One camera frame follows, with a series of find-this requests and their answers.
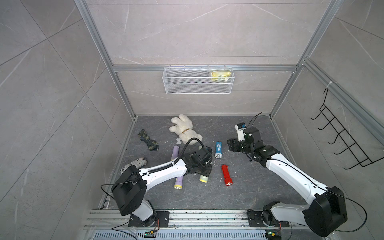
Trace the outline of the green flashlight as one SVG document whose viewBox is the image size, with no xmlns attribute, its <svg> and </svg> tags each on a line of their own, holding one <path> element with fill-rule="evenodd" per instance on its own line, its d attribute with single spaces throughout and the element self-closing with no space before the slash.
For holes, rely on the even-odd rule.
<svg viewBox="0 0 384 240">
<path fill-rule="evenodd" d="M 203 183 L 207 183 L 208 180 L 209 180 L 209 177 L 206 177 L 206 176 L 201 175 L 200 178 L 199 178 L 199 180 L 200 180 L 201 182 L 203 182 Z"/>
</svg>

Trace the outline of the blue flashlight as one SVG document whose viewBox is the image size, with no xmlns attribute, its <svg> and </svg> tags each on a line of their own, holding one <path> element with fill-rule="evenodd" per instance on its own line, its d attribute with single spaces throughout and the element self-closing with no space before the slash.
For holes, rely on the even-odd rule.
<svg viewBox="0 0 384 240">
<path fill-rule="evenodd" d="M 215 158 L 221 159 L 223 157 L 222 153 L 222 142 L 216 142 L 216 152 L 215 152 Z"/>
</svg>

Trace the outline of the red flashlight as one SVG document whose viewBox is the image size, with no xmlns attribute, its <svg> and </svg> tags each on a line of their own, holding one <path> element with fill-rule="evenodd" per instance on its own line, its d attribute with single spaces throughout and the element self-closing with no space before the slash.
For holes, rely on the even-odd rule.
<svg viewBox="0 0 384 240">
<path fill-rule="evenodd" d="M 222 168 L 222 172 L 223 172 L 223 176 L 224 176 L 225 185 L 226 186 L 231 186 L 233 184 L 233 180 L 232 180 L 232 178 L 230 176 L 230 173 L 229 173 L 229 170 L 228 170 L 228 166 L 227 165 L 222 165 L 221 168 Z"/>
</svg>

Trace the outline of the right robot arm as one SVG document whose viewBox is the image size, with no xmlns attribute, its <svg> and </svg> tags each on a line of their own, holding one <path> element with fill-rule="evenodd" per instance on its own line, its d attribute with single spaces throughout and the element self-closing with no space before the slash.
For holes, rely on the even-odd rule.
<svg viewBox="0 0 384 240">
<path fill-rule="evenodd" d="M 346 201 L 348 198 L 338 187 L 328 187 L 293 165 L 273 146 L 264 144 L 261 134 L 253 126 L 256 117 L 249 124 L 235 126 L 237 138 L 227 140 L 229 150 L 245 154 L 272 171 L 295 189 L 306 201 L 304 205 L 285 204 L 274 201 L 264 206 L 260 219 L 267 227 L 281 222 L 291 222 L 311 229 L 320 237 L 327 237 L 347 222 Z"/>
</svg>

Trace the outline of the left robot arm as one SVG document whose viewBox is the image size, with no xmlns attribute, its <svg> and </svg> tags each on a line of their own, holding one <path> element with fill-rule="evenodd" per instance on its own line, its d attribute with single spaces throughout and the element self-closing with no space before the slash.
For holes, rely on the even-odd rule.
<svg viewBox="0 0 384 240">
<path fill-rule="evenodd" d="M 212 171 L 212 160 L 212 148 L 197 138 L 191 138 L 176 159 L 147 169 L 132 165 L 115 183 L 103 184 L 101 189 L 111 186 L 112 192 L 107 195 L 115 200 L 120 214 L 134 216 L 142 226 L 149 227 L 157 221 L 157 213 L 152 204 L 144 199 L 146 192 L 163 182 L 188 174 L 208 177 Z"/>
</svg>

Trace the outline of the white plush bear toy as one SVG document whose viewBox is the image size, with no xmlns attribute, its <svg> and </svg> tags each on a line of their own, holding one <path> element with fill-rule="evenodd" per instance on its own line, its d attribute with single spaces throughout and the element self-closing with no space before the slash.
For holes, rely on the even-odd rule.
<svg viewBox="0 0 384 240">
<path fill-rule="evenodd" d="M 178 135 L 183 144 L 187 144 L 191 138 L 203 140 L 202 135 L 193 130 L 193 123 L 187 116 L 180 114 L 178 117 L 173 117 L 171 122 L 174 125 L 169 128 L 169 131 Z"/>
</svg>

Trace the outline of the white patterned toy car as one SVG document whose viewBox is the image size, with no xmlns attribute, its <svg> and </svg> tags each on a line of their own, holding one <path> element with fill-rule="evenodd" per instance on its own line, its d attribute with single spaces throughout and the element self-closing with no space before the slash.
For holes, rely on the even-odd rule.
<svg viewBox="0 0 384 240">
<path fill-rule="evenodd" d="M 144 157 L 136 159 L 136 160 L 126 164 L 125 166 L 123 166 L 120 170 L 120 173 L 123 174 L 131 166 L 135 166 L 137 169 L 140 169 L 140 168 L 144 167 L 145 165 L 147 165 L 147 163 L 148 163 L 148 161 Z"/>
</svg>

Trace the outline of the yellow sponge in basket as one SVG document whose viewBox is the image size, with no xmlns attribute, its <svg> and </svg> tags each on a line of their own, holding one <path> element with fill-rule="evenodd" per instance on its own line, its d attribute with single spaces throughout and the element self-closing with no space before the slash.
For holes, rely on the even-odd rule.
<svg viewBox="0 0 384 240">
<path fill-rule="evenodd" d="M 231 71 L 211 71 L 209 72 L 209 78 L 212 81 L 225 81 L 227 82 L 232 77 Z"/>
</svg>

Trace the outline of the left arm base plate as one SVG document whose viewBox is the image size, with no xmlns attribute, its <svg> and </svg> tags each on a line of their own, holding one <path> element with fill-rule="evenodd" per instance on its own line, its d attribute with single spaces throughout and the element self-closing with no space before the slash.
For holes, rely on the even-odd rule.
<svg viewBox="0 0 384 240">
<path fill-rule="evenodd" d="M 151 217 L 147 220 L 142 221 L 139 217 L 135 215 L 131 215 L 130 221 L 128 223 L 129 227 L 137 227 L 137 228 L 167 228 L 170 220 L 170 212 L 169 211 L 159 211 L 155 212 Z"/>
</svg>

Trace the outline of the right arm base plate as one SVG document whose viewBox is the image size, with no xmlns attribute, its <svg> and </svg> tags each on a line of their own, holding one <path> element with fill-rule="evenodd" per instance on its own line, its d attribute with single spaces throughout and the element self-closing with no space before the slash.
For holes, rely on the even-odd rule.
<svg viewBox="0 0 384 240">
<path fill-rule="evenodd" d="M 251 228 L 288 228 L 290 226 L 289 222 L 280 222 L 276 220 L 270 212 L 265 211 L 254 211 L 249 209 L 247 210 L 247 218 Z"/>
</svg>

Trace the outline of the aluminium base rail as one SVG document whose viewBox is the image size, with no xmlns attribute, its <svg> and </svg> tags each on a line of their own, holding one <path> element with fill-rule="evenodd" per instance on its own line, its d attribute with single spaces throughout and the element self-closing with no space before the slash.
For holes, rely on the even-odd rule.
<svg viewBox="0 0 384 240">
<path fill-rule="evenodd" d="M 246 210 L 159 210 L 150 227 L 140 227 L 117 210 L 92 210 L 80 240 L 318 240 L 308 227 L 283 222 L 266 227 Z"/>
</svg>

